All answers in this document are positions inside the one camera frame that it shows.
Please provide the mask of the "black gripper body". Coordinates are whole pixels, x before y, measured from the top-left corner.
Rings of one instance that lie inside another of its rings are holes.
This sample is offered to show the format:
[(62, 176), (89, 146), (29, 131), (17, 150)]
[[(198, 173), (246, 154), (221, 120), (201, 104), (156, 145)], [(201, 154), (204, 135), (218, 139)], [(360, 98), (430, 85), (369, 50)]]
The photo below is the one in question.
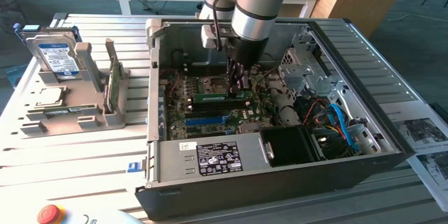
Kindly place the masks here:
[(268, 44), (268, 38), (262, 40), (246, 40), (241, 37), (230, 37), (226, 42), (228, 70), (237, 64), (249, 69), (260, 60)]

